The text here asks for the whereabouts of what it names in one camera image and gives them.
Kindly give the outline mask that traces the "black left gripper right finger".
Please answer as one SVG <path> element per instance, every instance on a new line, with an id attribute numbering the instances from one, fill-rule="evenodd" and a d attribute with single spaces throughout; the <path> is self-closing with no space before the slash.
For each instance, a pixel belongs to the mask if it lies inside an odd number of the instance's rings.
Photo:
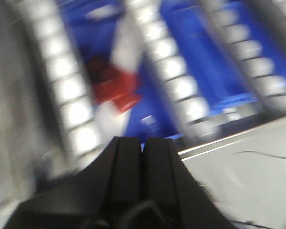
<path id="1" fill-rule="evenodd" d="M 183 229 L 233 229 L 181 161 L 171 139 L 149 138 L 143 150 L 144 196 Z"/>

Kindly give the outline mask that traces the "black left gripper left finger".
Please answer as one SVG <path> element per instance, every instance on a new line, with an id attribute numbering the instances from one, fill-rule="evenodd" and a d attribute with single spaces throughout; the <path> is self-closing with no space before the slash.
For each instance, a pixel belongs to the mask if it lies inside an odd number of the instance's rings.
<path id="1" fill-rule="evenodd" d="M 78 229 L 103 207 L 138 202 L 140 155 L 139 139 L 114 137 L 84 170 L 19 204 L 4 228 Z"/>

